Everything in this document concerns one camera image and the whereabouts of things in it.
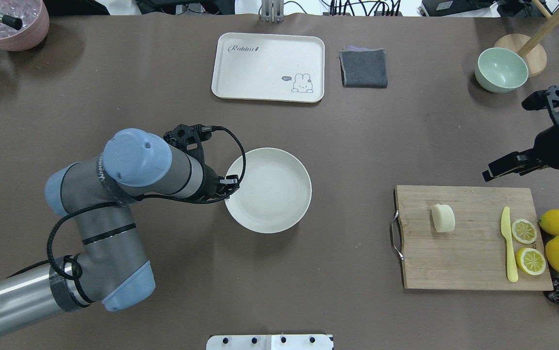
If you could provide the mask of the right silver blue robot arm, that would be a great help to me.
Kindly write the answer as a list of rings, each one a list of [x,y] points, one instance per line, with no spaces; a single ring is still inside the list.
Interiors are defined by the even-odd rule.
[[[530,149],[513,151],[488,164],[484,181],[508,174],[526,175],[539,169],[559,169],[559,108],[548,109],[553,126],[537,134]]]

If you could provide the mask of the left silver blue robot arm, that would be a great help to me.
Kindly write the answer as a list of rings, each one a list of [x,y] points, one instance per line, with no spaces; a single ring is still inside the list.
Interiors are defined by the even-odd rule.
[[[49,177],[45,198],[59,221],[46,259],[0,281],[0,336],[101,302],[133,306],[156,284],[130,206],[159,198],[190,204],[228,199],[244,177],[219,176],[202,142],[223,126],[180,124],[162,137],[122,129],[94,158]]]

